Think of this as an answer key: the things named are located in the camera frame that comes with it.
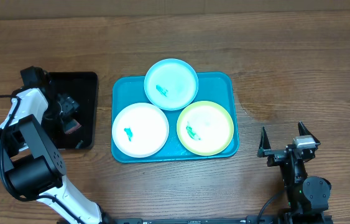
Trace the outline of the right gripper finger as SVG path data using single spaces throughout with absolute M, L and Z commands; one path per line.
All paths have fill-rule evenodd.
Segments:
M 262 131 L 261 131 L 258 152 L 266 152 L 266 151 L 270 151 L 270 150 L 271 150 L 271 146 L 270 146 L 270 142 L 268 139 L 268 135 L 267 135 L 267 132 L 265 130 L 265 127 L 263 126 Z
M 298 132 L 300 136 L 311 136 L 316 145 L 320 145 L 320 141 L 307 129 L 302 121 L 298 122 Z

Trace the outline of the red and green sponge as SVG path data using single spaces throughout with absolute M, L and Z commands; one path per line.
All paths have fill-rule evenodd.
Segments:
M 80 127 L 81 124 L 77 120 L 72 119 L 63 124 L 63 132 L 65 134 L 71 134 L 77 131 Z

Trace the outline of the white plate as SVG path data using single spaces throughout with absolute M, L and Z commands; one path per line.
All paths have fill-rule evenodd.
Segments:
M 169 123 L 158 107 L 150 103 L 134 103 L 115 117 L 111 133 L 114 144 L 125 155 L 149 157 L 165 145 Z

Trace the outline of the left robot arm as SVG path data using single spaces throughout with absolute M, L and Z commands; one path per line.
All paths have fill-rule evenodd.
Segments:
M 9 98 L 0 124 L 0 180 L 22 202 L 38 201 L 63 223 L 111 223 L 70 181 L 61 150 L 91 149 L 98 104 L 95 72 L 21 70 L 23 85 Z

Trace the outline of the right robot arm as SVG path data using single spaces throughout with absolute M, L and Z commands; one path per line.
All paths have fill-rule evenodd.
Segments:
M 261 208 L 254 223 L 333 223 L 332 216 L 325 215 L 329 209 L 330 181 L 317 176 L 308 176 L 305 163 L 315 158 L 320 141 L 302 123 L 298 123 L 299 135 L 281 150 L 270 146 L 266 130 L 262 128 L 258 157 L 266 157 L 269 167 L 279 166 L 284 189 L 270 198 Z M 263 212 L 275 199 L 287 195 L 288 208 L 277 215 L 263 216 Z

